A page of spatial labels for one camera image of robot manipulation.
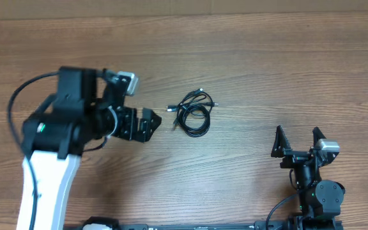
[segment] wooden table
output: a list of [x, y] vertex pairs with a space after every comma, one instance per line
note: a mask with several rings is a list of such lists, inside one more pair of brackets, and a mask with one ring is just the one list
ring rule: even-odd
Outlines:
[[[347, 188], [338, 218], [346, 229], [368, 229], [368, 12], [0, 21], [0, 229], [15, 229], [22, 195], [8, 99], [62, 65], [135, 72], [141, 88], [126, 104], [163, 117], [146, 144], [112, 139], [83, 156], [67, 224], [92, 215], [147, 224], [263, 220], [293, 193], [288, 170], [270, 157], [282, 124], [295, 150], [309, 149], [315, 126], [338, 140], [341, 153], [321, 175]], [[164, 109], [197, 88], [220, 107], [207, 135], [190, 138], [172, 130], [175, 114]], [[55, 90], [55, 78], [26, 88], [17, 127]]]

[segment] table surface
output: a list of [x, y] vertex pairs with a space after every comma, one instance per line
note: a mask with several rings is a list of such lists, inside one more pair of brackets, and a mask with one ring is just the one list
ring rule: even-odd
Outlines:
[[[283, 125], [295, 150], [309, 149], [315, 126], [338, 140], [341, 153], [321, 175], [346, 187], [345, 228], [368, 229], [368, 12], [0, 21], [0, 229], [15, 228], [22, 195], [8, 99], [62, 65], [135, 72], [141, 87], [126, 105], [163, 119], [146, 144], [112, 139], [84, 154], [67, 224], [93, 215], [147, 224], [263, 220], [294, 192], [289, 171], [270, 157]], [[197, 88], [220, 106], [210, 131], [190, 138], [172, 130], [165, 106]], [[26, 88], [14, 106], [17, 127], [55, 90], [55, 78]]]

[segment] wooden tabletop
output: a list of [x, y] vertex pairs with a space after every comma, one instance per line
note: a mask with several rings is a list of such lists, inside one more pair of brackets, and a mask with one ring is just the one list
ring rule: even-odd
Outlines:
[[[316, 126], [339, 142], [341, 153], [321, 175], [346, 187], [338, 217], [345, 228], [368, 229], [368, 12], [0, 21], [0, 229], [15, 229], [22, 195], [8, 99], [27, 79], [63, 65], [135, 72], [141, 86], [126, 105], [163, 119], [146, 144], [111, 139], [84, 154], [67, 224], [90, 216], [147, 224], [263, 220], [294, 192], [281, 159], [270, 157], [283, 125], [295, 150], [309, 149]], [[18, 128], [56, 81], [20, 94]], [[165, 107], [197, 88], [220, 106], [210, 131], [191, 138], [172, 130], [175, 114]], [[297, 207], [291, 202], [273, 219]]]

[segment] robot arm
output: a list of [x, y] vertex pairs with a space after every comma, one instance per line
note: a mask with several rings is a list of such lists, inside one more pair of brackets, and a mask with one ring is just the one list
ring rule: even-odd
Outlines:
[[[137, 110], [124, 106], [125, 96], [133, 96], [139, 84], [134, 73], [61, 67], [58, 75], [57, 93], [22, 126], [26, 158], [17, 229], [63, 228], [70, 187], [90, 140], [114, 136], [146, 142], [161, 124], [151, 109], [143, 109], [139, 122]], [[96, 97], [97, 78], [107, 83], [102, 98]], [[45, 112], [50, 105], [52, 112]]]

